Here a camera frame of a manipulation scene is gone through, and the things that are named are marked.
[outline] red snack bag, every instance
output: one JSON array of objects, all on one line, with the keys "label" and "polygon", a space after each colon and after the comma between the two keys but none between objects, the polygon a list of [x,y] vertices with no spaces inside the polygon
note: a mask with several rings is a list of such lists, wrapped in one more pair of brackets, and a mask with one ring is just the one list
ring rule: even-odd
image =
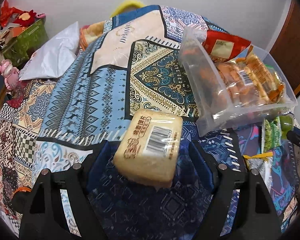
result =
[{"label": "red snack bag", "polygon": [[208,30],[202,46],[213,62],[226,62],[238,56],[250,44],[251,41],[239,36]]}]

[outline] bread loaf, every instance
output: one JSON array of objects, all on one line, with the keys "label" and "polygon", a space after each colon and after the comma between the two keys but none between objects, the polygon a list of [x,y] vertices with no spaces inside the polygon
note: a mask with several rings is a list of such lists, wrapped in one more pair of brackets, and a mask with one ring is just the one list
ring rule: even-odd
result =
[{"label": "bread loaf", "polygon": [[114,155],[114,165],[129,180],[171,187],[181,138],[182,118],[148,109],[136,111]]}]

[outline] wooden door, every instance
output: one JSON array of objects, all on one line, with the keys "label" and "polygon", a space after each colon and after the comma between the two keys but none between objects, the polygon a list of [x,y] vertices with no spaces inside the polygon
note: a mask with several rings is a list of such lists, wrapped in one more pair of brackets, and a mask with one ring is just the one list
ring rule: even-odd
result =
[{"label": "wooden door", "polygon": [[300,95],[300,7],[292,0],[287,19],[270,54]]}]

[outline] patterned blanket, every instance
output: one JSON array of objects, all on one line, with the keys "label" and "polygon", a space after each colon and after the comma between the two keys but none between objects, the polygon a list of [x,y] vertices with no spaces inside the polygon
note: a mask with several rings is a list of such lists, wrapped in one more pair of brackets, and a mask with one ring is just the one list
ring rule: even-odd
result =
[{"label": "patterned blanket", "polygon": [[[200,182],[188,155],[191,140],[219,163],[246,172],[242,154],[259,153],[258,124],[212,131],[199,138],[198,111],[178,49],[185,26],[226,32],[194,13],[152,5],[103,23],[92,41],[58,80],[29,81],[19,109],[0,113],[0,213],[18,233],[20,214],[10,205],[20,186],[32,186],[43,168],[68,169],[92,152],[91,145],[121,140],[141,108],[183,118],[176,175],[170,189],[156,192],[120,176],[107,156],[89,200],[110,239],[191,239],[211,195]],[[274,151],[271,197],[289,224],[300,188],[300,151],[285,141]],[[66,191],[61,191],[69,229],[80,235]],[[239,192],[234,191],[222,235],[231,231]]]}]

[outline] clear plastic bin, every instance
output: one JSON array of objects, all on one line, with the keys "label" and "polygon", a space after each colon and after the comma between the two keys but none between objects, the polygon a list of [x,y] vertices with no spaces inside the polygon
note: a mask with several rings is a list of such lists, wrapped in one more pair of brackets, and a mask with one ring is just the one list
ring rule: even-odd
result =
[{"label": "clear plastic bin", "polygon": [[[212,130],[236,128],[261,122],[264,118],[272,119],[298,105],[289,82],[273,57],[254,46],[253,52],[266,65],[272,66],[286,84],[285,103],[235,107],[218,70],[201,45],[205,38],[205,31],[185,27],[178,57],[180,66],[183,65],[186,70],[199,110],[197,126],[200,136]],[[245,57],[246,54],[247,49],[238,57]]]}]

